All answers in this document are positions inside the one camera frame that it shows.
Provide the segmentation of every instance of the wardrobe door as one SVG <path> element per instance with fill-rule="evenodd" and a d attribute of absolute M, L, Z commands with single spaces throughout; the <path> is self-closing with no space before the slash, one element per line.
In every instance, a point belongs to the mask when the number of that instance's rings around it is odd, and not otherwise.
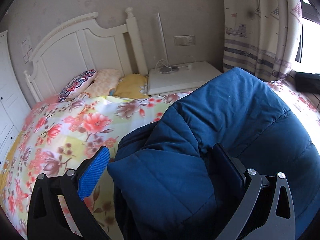
<path fill-rule="evenodd" d="M 0 104 L 0 145 L 3 144 L 4 139 L 6 138 L 12 127 L 13 123 L 7 116 L 7 113 L 4 110 L 3 106 Z"/>
<path fill-rule="evenodd" d="M 21 130 L 30 112 L 12 69 L 7 35 L 0 37 L 0 100 L 17 130 Z"/>
<path fill-rule="evenodd" d="M 0 149 L 0 170 L 2 171 L 4 161 L 6 159 L 7 153 L 10 151 L 14 141 L 18 137 L 19 132 L 18 130 L 12 126 L 11 131 L 9 132 L 7 138 L 3 142 L 1 149 Z"/>

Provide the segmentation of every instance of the striped curtain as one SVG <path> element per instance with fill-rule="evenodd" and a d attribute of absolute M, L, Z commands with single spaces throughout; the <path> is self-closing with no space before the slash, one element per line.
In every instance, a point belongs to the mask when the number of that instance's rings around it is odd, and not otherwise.
<path fill-rule="evenodd" d="M 224 0 L 223 70 L 240 67 L 263 81 L 285 78 L 297 55 L 300 0 Z"/>

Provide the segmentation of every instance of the embroidered pillow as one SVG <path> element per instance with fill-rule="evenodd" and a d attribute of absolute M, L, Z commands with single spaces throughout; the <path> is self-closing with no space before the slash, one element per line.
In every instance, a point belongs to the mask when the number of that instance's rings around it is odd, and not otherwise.
<path fill-rule="evenodd" d="M 113 96 L 122 74 L 116 69 L 103 69 L 98 71 L 94 83 L 85 91 L 89 97 Z"/>
<path fill-rule="evenodd" d="M 58 102 L 75 99 L 90 86 L 96 75 L 95 69 L 89 69 L 73 78 L 59 94 Z"/>

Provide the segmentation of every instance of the bedpost finial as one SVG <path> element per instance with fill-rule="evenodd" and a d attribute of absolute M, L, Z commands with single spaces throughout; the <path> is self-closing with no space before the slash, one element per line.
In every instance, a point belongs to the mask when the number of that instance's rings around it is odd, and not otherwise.
<path fill-rule="evenodd" d="M 128 15 L 127 19 L 128 19 L 128 18 L 131 18 L 131 17 L 134 17 L 134 15 L 133 15 L 133 8 L 132 8 L 132 7 L 128 7 L 128 8 L 125 10 L 125 12 L 126 12 L 127 15 Z"/>

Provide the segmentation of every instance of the power plug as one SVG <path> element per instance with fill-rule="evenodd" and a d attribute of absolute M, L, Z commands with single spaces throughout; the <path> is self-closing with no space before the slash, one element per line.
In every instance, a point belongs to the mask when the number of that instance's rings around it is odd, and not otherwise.
<path fill-rule="evenodd" d="M 190 63 L 190 64 L 187 66 L 187 69 L 188 69 L 188 70 L 193 70 L 193 64 Z"/>

